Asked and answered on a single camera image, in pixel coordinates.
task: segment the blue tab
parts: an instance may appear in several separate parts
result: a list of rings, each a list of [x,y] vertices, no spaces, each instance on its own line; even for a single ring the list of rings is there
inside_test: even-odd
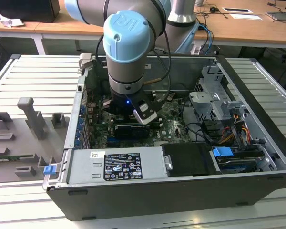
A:
[[[43,169],[43,174],[44,175],[55,175],[56,174],[56,168],[57,168],[57,165],[45,166]]]
[[[81,141],[80,141],[80,140],[75,140],[75,141],[74,141],[74,144],[75,144],[76,146],[79,146],[79,145],[81,144]]]
[[[75,137],[80,138],[81,137],[81,132],[76,132]]]
[[[213,149],[213,153],[215,157],[218,156],[234,156],[230,147],[216,147]]]
[[[81,124],[78,124],[78,125],[77,125],[77,129],[81,131],[81,130],[82,130],[82,125],[81,125]]]

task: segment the wooden desk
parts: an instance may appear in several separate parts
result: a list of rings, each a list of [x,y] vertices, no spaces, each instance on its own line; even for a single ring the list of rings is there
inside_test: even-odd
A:
[[[266,12],[279,12],[275,7],[268,6],[270,0],[208,0],[209,4],[216,4],[222,13],[226,13],[222,7],[245,8],[251,10],[252,14],[266,14]],[[277,7],[286,11],[286,2],[277,1]],[[195,12],[208,11],[210,6],[196,7]],[[234,19],[226,14],[210,14],[206,19],[208,28],[214,34],[214,44],[255,46],[255,47],[286,47],[286,23],[273,22],[267,15],[259,16],[262,21]],[[198,16],[201,23],[204,18]],[[195,38],[198,40],[205,37],[205,31],[198,31]]]
[[[103,33],[102,27],[87,25],[71,18],[64,6],[64,0],[60,1],[61,11],[54,23],[25,22],[26,26],[19,28],[7,28],[0,24],[1,37],[32,38],[35,41],[39,54],[47,51],[42,39],[71,39],[71,40],[97,40]],[[266,14],[268,11],[278,9],[268,6],[271,0],[208,0],[209,4],[216,4],[222,13],[222,7],[247,8],[253,14]],[[276,2],[283,11],[286,2]],[[196,7],[195,12],[209,12],[210,6]],[[286,23],[273,22],[267,15],[259,16],[262,21],[233,19],[226,14],[226,19],[221,14],[210,14],[207,20],[209,29],[214,34],[213,44],[286,48]],[[205,31],[197,31],[194,44],[201,45],[206,40]]]

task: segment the yellow wire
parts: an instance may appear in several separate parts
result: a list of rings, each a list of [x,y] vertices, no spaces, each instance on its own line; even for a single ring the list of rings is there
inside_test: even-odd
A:
[[[246,129],[246,128],[242,128],[245,132],[246,132],[246,140],[247,140],[247,143],[250,143],[250,136],[248,136],[249,135],[249,133],[248,133],[248,130]]]
[[[234,135],[231,134],[231,135],[229,135],[229,137],[227,137],[226,139],[222,140],[219,144],[225,143],[226,141],[230,140],[233,137],[234,137]]]

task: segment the sticker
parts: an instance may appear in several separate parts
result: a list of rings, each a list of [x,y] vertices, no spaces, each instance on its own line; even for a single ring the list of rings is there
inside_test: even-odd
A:
[[[104,158],[106,151],[91,151],[90,158]]]
[[[139,153],[104,154],[104,180],[142,179],[142,165]]]

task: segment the aluminum profile table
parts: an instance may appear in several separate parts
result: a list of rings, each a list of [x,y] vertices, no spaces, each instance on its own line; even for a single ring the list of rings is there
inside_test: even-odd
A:
[[[31,92],[34,93],[34,105],[43,111],[43,115],[46,116],[47,110],[52,108],[59,112],[64,110],[66,115],[70,114],[76,89],[73,85],[76,85],[78,77],[78,58],[23,55],[17,60],[9,60],[0,72],[0,109],[8,109],[13,118],[23,118],[23,114],[14,111],[15,99],[18,100]],[[265,106],[268,114],[275,115],[272,118],[278,121],[278,126],[286,127],[286,124],[282,123],[284,120],[286,122],[286,92],[276,85],[272,77],[260,69],[257,63],[249,63],[248,59],[228,61],[237,72],[244,72],[241,73],[242,79],[252,93],[255,93],[262,106]],[[272,109],[268,105],[268,98],[272,98]],[[286,189],[273,192],[253,206],[71,222],[42,189],[41,184],[42,181],[0,184],[0,228],[286,228]],[[210,195],[214,193],[215,190],[210,190]],[[125,204],[135,210],[131,203]]]
[[[257,62],[250,59],[227,58],[241,77],[252,95],[261,104],[272,121],[286,137],[286,91]],[[228,85],[232,95],[239,100],[232,85]]]

